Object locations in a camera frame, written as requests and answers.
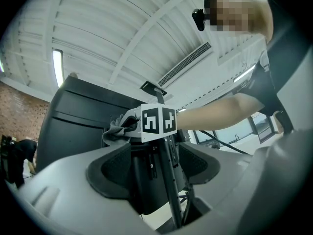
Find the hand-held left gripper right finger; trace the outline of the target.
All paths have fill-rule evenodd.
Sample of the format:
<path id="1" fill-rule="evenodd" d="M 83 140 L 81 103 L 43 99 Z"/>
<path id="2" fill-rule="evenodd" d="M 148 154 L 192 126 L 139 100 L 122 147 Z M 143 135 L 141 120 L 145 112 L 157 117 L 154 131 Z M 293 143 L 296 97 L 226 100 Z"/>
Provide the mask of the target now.
<path id="1" fill-rule="evenodd" d="M 182 150 L 218 162 L 209 181 L 190 178 L 196 203 L 205 214 L 167 235 L 261 235 L 292 201 L 292 156 L 282 142 L 253 155 L 227 152 L 192 143 Z"/>

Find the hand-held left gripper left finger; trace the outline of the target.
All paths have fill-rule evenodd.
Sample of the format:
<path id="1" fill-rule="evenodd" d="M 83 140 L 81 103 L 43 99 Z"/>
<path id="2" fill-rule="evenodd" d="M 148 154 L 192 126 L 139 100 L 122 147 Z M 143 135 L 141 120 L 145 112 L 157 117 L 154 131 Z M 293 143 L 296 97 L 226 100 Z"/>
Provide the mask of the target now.
<path id="1" fill-rule="evenodd" d="M 47 235 L 159 235 L 126 200 L 101 196 L 88 183 L 88 165 L 120 146 L 59 159 L 18 191 L 25 213 Z"/>

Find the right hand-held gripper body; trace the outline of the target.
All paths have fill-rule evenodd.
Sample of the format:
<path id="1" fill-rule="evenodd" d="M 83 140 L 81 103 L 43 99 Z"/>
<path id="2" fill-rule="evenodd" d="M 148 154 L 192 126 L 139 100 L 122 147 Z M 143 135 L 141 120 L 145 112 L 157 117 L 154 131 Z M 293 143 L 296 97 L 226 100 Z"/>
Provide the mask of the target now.
<path id="1" fill-rule="evenodd" d="M 177 116 L 173 107 L 164 104 L 141 105 L 141 141 L 158 140 L 177 133 Z"/>

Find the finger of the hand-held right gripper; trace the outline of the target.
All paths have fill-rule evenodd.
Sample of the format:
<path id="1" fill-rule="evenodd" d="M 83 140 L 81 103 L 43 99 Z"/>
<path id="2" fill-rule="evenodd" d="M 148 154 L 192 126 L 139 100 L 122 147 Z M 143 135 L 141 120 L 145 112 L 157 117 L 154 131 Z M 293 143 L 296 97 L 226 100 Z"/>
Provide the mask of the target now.
<path id="1" fill-rule="evenodd" d="M 128 110 L 122 117 L 121 126 L 126 132 L 133 132 L 141 128 L 141 107 Z"/>
<path id="2" fill-rule="evenodd" d="M 125 136 L 129 138 L 129 142 L 141 142 L 141 130 L 126 130 Z"/>

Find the grey cloth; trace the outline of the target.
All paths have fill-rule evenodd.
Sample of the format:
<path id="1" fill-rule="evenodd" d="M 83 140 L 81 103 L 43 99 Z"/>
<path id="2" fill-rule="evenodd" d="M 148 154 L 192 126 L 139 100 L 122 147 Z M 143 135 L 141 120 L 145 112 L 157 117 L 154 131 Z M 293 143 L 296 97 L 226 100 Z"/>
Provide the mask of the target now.
<path id="1" fill-rule="evenodd" d="M 130 142 L 131 137 L 125 136 L 125 133 L 130 130 L 131 125 L 126 127 L 121 126 L 123 116 L 121 114 L 116 119 L 111 119 L 109 130 L 102 135 L 102 141 L 106 145 L 125 145 Z"/>

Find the person's right forearm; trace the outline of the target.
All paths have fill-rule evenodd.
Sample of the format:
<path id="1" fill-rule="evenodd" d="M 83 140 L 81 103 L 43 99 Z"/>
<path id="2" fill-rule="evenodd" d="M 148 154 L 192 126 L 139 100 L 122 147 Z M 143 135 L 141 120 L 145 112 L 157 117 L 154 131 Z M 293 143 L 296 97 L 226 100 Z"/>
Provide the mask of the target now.
<path id="1" fill-rule="evenodd" d="M 177 129 L 216 131 L 231 127 L 264 108 L 256 98 L 235 94 L 177 113 Z"/>

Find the black television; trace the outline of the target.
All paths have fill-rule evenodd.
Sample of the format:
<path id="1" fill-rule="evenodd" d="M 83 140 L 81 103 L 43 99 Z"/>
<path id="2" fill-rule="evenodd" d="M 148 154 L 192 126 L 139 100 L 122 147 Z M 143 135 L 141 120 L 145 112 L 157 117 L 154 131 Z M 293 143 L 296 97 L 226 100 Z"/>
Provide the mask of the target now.
<path id="1" fill-rule="evenodd" d="M 109 130 L 111 119 L 142 104 L 68 77 L 56 92 L 41 128 L 38 171 L 59 159 L 110 147 L 102 141 L 102 135 Z M 90 186 L 105 198 L 128 201 L 138 214 L 151 214 L 169 203 L 157 143 L 129 142 L 119 146 L 88 165 L 86 179 Z M 181 166 L 174 171 L 180 192 L 184 188 Z"/>

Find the ceiling air vent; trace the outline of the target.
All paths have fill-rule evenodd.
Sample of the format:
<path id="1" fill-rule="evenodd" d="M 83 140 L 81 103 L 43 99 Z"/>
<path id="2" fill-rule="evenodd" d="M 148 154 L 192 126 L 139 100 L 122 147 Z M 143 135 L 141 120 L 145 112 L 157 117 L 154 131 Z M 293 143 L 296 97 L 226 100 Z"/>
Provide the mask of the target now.
<path id="1" fill-rule="evenodd" d="M 189 71 L 194 65 L 205 59 L 213 52 L 212 46 L 206 42 L 187 55 L 171 70 L 169 70 L 159 81 L 158 84 L 162 88 L 167 88 L 175 80 L 177 80 L 184 73 Z"/>

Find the ceiling strip light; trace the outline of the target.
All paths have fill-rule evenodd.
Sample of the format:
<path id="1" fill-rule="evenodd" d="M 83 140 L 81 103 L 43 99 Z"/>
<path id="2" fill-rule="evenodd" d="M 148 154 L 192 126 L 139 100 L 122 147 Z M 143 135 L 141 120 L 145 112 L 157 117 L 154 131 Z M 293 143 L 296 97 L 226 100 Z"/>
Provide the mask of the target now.
<path id="1" fill-rule="evenodd" d="M 53 50 L 52 59 L 57 85 L 61 87 L 64 81 L 63 52 L 59 49 Z"/>
<path id="2" fill-rule="evenodd" d="M 255 64 L 253 66 L 251 66 L 249 69 L 245 70 L 243 73 L 241 73 L 240 75 L 236 76 L 233 79 L 233 82 L 236 83 L 238 82 L 240 79 L 242 79 L 243 77 L 245 77 L 246 75 L 248 75 L 249 73 L 251 73 L 254 69 L 255 69 Z"/>

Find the person's black-shirted torso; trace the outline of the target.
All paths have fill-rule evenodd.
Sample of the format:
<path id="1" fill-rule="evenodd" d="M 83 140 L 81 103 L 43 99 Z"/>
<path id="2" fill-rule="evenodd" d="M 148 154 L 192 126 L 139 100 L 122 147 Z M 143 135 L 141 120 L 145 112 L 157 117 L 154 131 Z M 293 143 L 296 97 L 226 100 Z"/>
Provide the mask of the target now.
<path id="1" fill-rule="evenodd" d="M 259 111 L 287 115 L 283 125 L 295 130 L 313 129 L 313 43 L 287 11 L 287 0 L 268 0 L 273 36 L 261 53 L 242 93 L 263 104 Z"/>

